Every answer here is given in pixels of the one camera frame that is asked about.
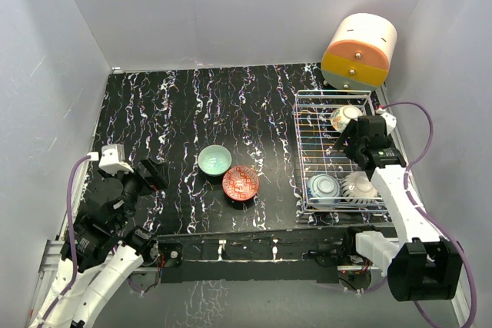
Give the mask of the floral cream bowl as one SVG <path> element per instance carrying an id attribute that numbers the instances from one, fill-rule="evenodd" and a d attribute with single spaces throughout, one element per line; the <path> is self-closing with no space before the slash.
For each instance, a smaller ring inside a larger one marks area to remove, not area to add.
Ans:
<path id="1" fill-rule="evenodd" d="M 352 119 L 357 120 L 364 113 L 353 105 L 344 105 L 331 113 L 330 122 L 334 130 L 343 132 Z"/>

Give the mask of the white bowl black striped outside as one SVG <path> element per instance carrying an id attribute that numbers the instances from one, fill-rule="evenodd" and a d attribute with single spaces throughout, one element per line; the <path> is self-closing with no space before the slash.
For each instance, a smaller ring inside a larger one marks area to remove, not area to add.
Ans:
<path id="1" fill-rule="evenodd" d="M 364 171 L 349 173 L 341 183 L 341 196 L 352 204 L 369 204 L 378 192 Z"/>

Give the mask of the blue white patterned bowl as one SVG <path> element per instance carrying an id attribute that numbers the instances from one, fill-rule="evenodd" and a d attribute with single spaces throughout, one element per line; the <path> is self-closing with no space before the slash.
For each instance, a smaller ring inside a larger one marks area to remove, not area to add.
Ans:
<path id="1" fill-rule="evenodd" d="M 307 181 L 307 200 L 324 206 L 340 201 L 341 188 L 338 181 L 328 174 L 317 174 Z"/>

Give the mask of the red patterned bowl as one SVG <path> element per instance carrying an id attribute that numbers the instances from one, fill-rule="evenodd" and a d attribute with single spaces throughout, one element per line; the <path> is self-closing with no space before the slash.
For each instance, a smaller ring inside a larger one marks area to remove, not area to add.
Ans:
<path id="1" fill-rule="evenodd" d="M 238 165 L 229 169 L 222 178 L 224 193 L 232 200 L 247 201 L 259 190 L 260 180 L 255 169 Z"/>

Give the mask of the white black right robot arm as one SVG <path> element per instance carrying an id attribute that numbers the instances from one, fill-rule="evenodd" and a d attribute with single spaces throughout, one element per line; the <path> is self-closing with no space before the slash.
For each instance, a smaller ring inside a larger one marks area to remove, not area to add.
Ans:
<path id="1" fill-rule="evenodd" d="M 380 115 L 352 119 L 334 149 L 343 151 L 367 175 L 380 194 L 397 232 L 390 242 L 373 228 L 352 231 L 343 244 L 344 258 L 353 264 L 369 259 L 387 277 L 398 301 L 450 300 L 460 279 L 458 249 L 421 213 L 421 202 L 404 185 L 407 163 L 387 133 Z"/>

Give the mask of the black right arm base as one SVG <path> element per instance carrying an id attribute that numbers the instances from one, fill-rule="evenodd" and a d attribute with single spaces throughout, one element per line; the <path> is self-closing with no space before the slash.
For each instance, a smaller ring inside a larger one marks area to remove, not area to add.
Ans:
<path id="1" fill-rule="evenodd" d="M 321 267 L 336 267 L 342 271 L 365 273 L 370 268 L 387 271 L 396 256 L 397 249 L 388 243 L 371 240 L 302 240 L 299 242 L 302 260 L 313 260 Z"/>

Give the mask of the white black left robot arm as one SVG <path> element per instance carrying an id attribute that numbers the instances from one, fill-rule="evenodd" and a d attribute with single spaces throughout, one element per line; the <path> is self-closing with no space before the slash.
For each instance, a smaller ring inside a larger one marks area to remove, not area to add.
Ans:
<path id="1" fill-rule="evenodd" d="M 98 162 L 102 188 L 90 199 L 93 209 L 72 211 L 73 182 L 86 161 Z M 136 226 L 121 232 L 138 199 L 166 189 L 168 166 L 145 158 L 132 168 L 120 154 L 91 152 L 72 167 L 66 190 L 68 237 L 57 272 L 31 322 L 32 327 L 91 327 L 118 288 L 140 266 L 158 259 L 152 232 Z"/>

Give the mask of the celadon green bowl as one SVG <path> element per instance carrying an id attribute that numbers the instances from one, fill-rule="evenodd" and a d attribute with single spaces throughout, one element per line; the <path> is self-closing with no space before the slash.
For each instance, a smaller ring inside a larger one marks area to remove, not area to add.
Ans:
<path id="1" fill-rule="evenodd" d="M 205 147 L 198 155 L 198 166 L 208 176 L 217 177 L 225 174 L 231 167 L 230 151 L 221 145 Z"/>

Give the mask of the black marble table mat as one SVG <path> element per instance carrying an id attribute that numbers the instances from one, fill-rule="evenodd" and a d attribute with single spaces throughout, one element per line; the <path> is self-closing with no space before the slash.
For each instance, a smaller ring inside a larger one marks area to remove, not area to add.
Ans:
<path id="1" fill-rule="evenodd" d="M 315 63 L 111 75 L 94 149 L 121 143 L 131 165 L 149 157 L 169 166 L 168 188 L 140 198 L 128 226 L 166 235 L 388 222 L 381 201 L 361 212 L 301 212 L 294 96 L 322 85 Z M 199 169 L 211 144 L 258 172 L 257 196 L 234 201 Z"/>

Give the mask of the round pastel drawer cabinet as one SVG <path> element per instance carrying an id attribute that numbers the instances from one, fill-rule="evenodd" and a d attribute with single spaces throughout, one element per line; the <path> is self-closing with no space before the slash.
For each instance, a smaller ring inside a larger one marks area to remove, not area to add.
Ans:
<path id="1" fill-rule="evenodd" d="M 386 80 L 397 29 L 379 15 L 356 13 L 338 26 L 322 60 L 327 85 L 344 91 L 375 91 Z"/>

